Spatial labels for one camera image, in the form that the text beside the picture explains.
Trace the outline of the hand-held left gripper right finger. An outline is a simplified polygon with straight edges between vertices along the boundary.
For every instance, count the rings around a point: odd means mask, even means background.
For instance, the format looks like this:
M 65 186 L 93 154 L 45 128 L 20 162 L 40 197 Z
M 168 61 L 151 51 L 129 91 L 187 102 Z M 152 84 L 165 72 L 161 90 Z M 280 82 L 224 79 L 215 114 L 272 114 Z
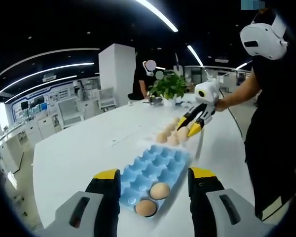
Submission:
M 233 189 L 225 189 L 212 171 L 190 167 L 188 195 L 196 237 L 264 236 L 264 224 L 251 203 Z

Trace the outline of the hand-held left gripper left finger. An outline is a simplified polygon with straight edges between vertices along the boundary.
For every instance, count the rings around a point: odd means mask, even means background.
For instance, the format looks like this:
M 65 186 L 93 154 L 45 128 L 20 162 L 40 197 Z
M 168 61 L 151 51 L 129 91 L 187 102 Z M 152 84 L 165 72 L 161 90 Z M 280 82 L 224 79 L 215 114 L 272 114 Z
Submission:
M 115 237 L 120 196 L 120 170 L 102 171 L 93 176 L 84 192 L 76 192 L 56 210 L 55 220 L 40 235 Z

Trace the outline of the person's right hand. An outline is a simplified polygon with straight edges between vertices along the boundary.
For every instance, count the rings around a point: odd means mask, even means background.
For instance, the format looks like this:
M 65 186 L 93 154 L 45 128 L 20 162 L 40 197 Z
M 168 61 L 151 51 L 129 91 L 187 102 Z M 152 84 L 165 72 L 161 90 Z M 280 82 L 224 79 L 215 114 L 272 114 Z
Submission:
M 215 110 L 217 112 L 222 112 L 222 111 L 226 110 L 227 108 L 228 108 L 228 102 L 226 101 L 225 98 L 219 99 L 215 103 Z

